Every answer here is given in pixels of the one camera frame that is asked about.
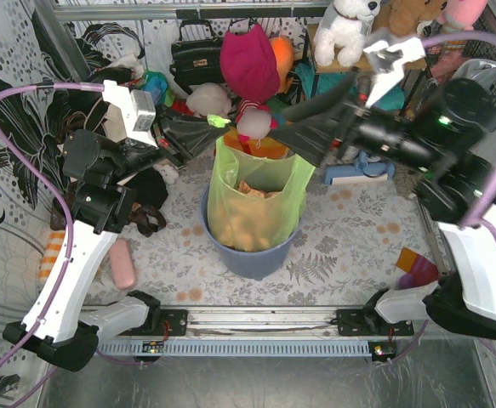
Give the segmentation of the blue floor squeegee mop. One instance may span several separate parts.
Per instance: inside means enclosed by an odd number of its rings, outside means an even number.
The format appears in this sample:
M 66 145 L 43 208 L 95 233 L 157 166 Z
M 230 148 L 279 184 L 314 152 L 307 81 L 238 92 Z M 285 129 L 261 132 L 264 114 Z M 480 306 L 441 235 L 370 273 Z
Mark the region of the blue floor squeegee mop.
M 368 154 L 361 151 L 352 164 L 326 167 L 323 175 L 325 185 L 365 184 L 386 182 L 395 175 L 395 166 L 387 161 L 370 162 Z

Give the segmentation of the green trash bag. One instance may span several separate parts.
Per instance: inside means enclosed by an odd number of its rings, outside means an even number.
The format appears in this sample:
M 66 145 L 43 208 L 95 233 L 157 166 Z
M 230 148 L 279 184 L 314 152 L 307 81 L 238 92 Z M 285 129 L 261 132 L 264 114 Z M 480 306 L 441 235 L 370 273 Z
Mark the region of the green trash bag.
M 306 205 L 306 187 L 315 167 L 293 154 L 280 160 L 251 156 L 216 141 L 208 194 L 208 227 L 222 245 L 260 252 L 283 243 L 297 228 Z M 270 199 L 241 194 L 241 181 Z

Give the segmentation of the blue trash bin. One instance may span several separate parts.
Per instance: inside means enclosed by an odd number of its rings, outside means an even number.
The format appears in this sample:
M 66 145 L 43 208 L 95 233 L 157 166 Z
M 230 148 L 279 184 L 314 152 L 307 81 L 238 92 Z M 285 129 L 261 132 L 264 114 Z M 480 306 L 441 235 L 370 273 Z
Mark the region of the blue trash bin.
M 202 193 L 199 216 L 206 236 L 217 250 L 220 261 L 235 275 L 245 279 L 262 281 L 265 277 L 277 272 L 285 263 L 295 236 L 301 231 L 298 228 L 281 244 L 260 252 L 241 252 L 220 244 L 211 234 L 208 227 L 208 194 L 209 185 Z

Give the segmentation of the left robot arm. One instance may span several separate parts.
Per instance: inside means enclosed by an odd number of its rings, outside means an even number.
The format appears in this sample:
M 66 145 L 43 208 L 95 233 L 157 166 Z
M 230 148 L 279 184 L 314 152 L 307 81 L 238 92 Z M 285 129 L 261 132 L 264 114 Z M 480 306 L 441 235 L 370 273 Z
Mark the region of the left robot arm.
M 230 127 L 221 116 L 197 118 L 165 109 L 149 133 L 157 146 L 114 142 L 87 129 L 68 136 L 63 172 L 77 180 L 77 189 L 64 211 L 65 239 L 37 301 L 23 320 L 6 325 L 3 338 L 53 366 L 79 371 L 105 341 L 130 330 L 152 334 L 165 328 L 159 300 L 141 291 L 91 314 L 82 311 L 95 273 L 135 203 L 135 190 L 120 183 L 159 162 L 165 139 L 192 158 Z

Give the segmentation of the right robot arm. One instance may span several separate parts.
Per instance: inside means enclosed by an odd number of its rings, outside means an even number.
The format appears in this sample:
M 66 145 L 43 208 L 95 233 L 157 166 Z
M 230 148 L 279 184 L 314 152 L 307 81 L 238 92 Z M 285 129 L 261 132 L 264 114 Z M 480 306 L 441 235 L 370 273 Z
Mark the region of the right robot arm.
M 287 108 L 270 136 L 313 165 L 333 141 L 381 156 L 420 173 L 415 195 L 437 223 L 454 272 L 405 290 L 384 289 L 364 305 L 371 332 L 406 320 L 432 320 L 456 334 L 496 340 L 496 202 L 483 186 L 492 167 L 472 147 L 496 128 L 496 110 L 477 82 L 456 78 L 439 87 L 406 121 L 359 105 L 354 77 L 327 93 Z

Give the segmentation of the rainbow striped bag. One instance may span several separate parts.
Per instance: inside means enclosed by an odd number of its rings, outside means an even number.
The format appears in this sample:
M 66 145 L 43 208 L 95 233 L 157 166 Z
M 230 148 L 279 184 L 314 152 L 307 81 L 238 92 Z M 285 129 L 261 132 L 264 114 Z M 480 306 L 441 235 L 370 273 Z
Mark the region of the rainbow striped bag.
M 248 155 L 273 160 L 286 158 L 289 153 L 289 148 L 287 146 L 276 142 L 274 139 L 269 137 L 265 137 L 261 140 L 245 139 L 236 132 L 235 128 L 225 134 L 224 143 L 226 146 Z

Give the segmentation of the cream canvas tote bag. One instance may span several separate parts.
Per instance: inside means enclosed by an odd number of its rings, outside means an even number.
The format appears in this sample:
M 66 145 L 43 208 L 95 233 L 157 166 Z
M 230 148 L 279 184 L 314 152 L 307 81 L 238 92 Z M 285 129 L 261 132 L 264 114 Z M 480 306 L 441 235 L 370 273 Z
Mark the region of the cream canvas tote bag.
M 127 138 L 122 112 L 115 105 L 108 105 L 102 126 L 105 131 L 105 136 L 116 143 Z

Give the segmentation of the magenta cloth bag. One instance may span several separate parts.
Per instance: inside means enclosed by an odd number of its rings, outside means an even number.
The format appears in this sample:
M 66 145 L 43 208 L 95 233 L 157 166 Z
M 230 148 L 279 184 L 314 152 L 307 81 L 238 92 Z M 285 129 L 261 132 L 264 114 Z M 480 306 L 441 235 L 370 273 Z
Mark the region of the magenta cloth bag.
M 276 57 L 260 24 L 239 35 L 228 31 L 219 61 L 226 84 L 243 99 L 263 103 L 280 87 Z

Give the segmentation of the silver foil bag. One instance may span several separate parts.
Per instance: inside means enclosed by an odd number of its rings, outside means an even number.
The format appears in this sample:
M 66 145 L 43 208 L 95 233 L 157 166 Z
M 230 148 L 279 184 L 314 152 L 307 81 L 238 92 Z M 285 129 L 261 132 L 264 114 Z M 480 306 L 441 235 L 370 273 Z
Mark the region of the silver foil bag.
M 453 79 L 465 78 L 477 82 L 485 89 L 496 83 L 496 61 L 491 59 L 468 59 L 453 74 Z

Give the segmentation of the orange plush toy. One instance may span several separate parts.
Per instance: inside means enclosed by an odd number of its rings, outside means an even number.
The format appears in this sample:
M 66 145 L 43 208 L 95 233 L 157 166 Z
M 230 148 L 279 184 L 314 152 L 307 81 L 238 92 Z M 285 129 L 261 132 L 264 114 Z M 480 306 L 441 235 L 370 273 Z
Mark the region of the orange plush toy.
M 279 36 L 270 39 L 271 47 L 274 52 L 277 62 L 277 73 L 280 79 L 278 88 L 279 94 L 284 94 L 289 90 L 293 81 L 292 77 L 288 77 L 294 64 L 294 47 L 287 37 Z

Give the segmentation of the crumpled brown paper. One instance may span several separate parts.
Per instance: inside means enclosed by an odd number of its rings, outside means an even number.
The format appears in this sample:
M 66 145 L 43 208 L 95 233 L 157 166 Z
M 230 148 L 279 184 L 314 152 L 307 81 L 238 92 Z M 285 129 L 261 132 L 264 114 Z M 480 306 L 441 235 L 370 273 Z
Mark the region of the crumpled brown paper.
M 251 187 L 246 181 L 241 181 L 237 190 L 246 196 L 257 199 L 270 199 L 280 194 L 280 191 L 265 192 Z

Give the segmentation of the black round hat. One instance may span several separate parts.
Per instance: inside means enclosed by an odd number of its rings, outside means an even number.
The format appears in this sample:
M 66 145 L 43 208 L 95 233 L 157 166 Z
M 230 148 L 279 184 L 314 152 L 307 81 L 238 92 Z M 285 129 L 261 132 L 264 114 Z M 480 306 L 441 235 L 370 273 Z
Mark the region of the black round hat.
M 106 67 L 92 73 L 85 82 L 103 84 L 106 80 L 122 85 L 134 80 L 134 71 L 121 66 Z

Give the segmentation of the black wooden shelf rack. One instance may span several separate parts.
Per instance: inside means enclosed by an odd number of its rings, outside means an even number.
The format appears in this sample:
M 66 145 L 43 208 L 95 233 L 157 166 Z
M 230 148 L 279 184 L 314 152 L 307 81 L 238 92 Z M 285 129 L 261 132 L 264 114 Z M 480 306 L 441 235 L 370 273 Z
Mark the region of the black wooden shelf rack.
M 317 24 L 309 24 L 307 26 L 307 32 L 302 36 L 304 39 L 304 47 L 302 51 L 302 58 L 299 60 L 299 63 L 304 63 L 307 65 L 311 65 L 315 72 L 315 78 L 312 86 L 312 96 L 316 95 L 316 86 L 318 84 L 318 79 L 320 74 L 325 73 L 347 73 L 351 70 L 351 68 L 344 68 L 340 65 L 336 60 L 329 66 L 320 66 L 313 58 L 312 52 L 315 50 L 314 36 L 316 34 Z M 407 63 L 404 68 L 404 74 L 402 79 L 399 80 L 397 84 L 405 95 L 405 102 L 407 102 L 408 98 L 411 98 L 413 92 L 416 87 L 418 87 L 420 81 L 423 79 L 424 74 L 426 73 L 427 64 L 424 59 L 419 59 L 414 62 Z M 302 87 L 302 92 L 304 94 L 304 98 L 306 98 L 305 91 Z

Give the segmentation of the magenta striped sock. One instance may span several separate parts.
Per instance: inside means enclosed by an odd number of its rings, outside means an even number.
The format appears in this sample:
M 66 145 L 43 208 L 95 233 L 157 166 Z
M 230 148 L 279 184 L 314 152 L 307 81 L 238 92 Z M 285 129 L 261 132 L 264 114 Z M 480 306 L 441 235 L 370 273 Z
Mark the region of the magenta striped sock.
M 399 290 L 425 286 L 439 279 L 434 263 L 406 247 L 401 250 L 396 267 L 403 272 L 396 284 Z

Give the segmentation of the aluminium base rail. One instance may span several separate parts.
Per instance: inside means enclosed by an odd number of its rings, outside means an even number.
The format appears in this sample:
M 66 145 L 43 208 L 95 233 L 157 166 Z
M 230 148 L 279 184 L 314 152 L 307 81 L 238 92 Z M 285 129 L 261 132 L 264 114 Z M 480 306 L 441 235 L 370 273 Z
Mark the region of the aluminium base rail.
M 133 318 L 123 315 L 117 323 L 104 324 L 100 341 L 165 336 L 276 340 L 411 337 L 421 329 L 421 322 L 407 320 L 393 326 L 381 322 L 379 328 L 379 332 L 368 328 L 360 306 L 162 306 L 155 328 L 138 328 Z

